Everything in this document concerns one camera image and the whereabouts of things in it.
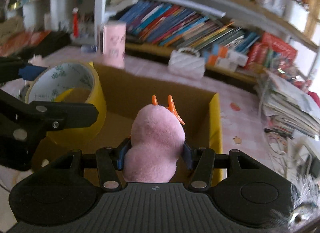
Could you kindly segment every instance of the stuffed animal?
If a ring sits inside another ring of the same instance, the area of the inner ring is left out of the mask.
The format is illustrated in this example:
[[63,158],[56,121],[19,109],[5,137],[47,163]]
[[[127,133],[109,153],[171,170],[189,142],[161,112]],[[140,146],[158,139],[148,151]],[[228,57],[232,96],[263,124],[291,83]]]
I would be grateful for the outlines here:
[[132,148],[124,159],[126,181],[161,183],[173,177],[185,133],[171,96],[168,101],[165,108],[153,96],[152,104],[138,112],[131,130]]

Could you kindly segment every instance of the yellow tape roll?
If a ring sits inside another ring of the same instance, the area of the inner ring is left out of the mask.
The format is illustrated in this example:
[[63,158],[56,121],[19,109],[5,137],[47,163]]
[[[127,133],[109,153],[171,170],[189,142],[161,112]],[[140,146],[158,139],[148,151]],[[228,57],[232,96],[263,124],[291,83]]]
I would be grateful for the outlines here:
[[99,111],[97,121],[90,127],[72,128],[47,132],[55,143],[78,148],[92,140],[101,130],[106,118],[106,101],[103,96],[99,76],[87,63],[68,61],[44,71],[27,91],[25,103],[37,101],[62,101],[77,89],[89,90],[85,103],[93,104]]

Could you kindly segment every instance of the pink fuzzy fabric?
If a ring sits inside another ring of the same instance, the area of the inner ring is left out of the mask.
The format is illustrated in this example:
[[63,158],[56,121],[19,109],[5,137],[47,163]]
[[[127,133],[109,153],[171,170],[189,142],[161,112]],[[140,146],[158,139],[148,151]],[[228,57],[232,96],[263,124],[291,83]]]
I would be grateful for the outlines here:
[[165,107],[147,105],[133,122],[132,148],[124,159],[123,175],[131,182],[169,182],[182,153],[185,133]]

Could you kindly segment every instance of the white quilted handbag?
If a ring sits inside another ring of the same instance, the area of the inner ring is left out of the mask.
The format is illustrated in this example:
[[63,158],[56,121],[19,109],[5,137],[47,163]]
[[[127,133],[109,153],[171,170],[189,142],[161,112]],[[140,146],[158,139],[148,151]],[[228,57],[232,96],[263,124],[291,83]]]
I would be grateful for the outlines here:
[[195,49],[181,48],[178,51],[172,51],[168,69],[169,72],[178,76],[201,79],[205,71],[205,59],[201,58],[200,53]]

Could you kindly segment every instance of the pink plush toy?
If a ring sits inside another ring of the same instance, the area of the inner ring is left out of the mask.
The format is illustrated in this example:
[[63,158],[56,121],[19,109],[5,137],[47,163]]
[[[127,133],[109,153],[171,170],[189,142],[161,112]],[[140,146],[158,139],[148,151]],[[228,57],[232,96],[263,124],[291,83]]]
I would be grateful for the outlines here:
[[131,129],[132,148],[124,158],[126,181],[169,182],[174,175],[185,133],[171,96],[168,101],[169,107],[165,108],[153,96],[153,104],[137,114]]

